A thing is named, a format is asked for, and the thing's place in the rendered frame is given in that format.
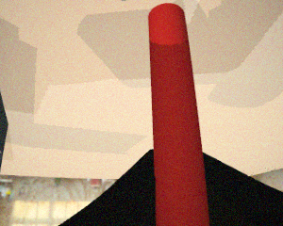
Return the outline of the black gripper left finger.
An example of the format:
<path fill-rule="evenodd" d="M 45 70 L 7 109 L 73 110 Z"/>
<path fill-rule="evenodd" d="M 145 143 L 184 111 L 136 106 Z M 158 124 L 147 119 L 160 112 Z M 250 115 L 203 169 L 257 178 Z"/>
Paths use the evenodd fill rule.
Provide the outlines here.
<path fill-rule="evenodd" d="M 153 150 L 107 191 L 59 226 L 156 226 Z"/>

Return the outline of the red peg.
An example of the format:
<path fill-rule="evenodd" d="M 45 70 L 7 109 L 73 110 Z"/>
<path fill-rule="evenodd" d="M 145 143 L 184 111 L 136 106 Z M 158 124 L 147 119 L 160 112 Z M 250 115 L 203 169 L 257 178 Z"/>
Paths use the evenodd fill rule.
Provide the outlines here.
<path fill-rule="evenodd" d="M 148 15 L 156 226 L 210 226 L 201 128 L 184 11 Z"/>

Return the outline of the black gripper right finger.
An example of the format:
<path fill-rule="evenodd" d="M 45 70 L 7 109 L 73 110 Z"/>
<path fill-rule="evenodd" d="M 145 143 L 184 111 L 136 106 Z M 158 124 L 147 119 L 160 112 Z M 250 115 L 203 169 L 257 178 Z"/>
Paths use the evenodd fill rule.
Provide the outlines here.
<path fill-rule="evenodd" d="M 283 226 L 283 192 L 203 153 L 210 226 Z"/>

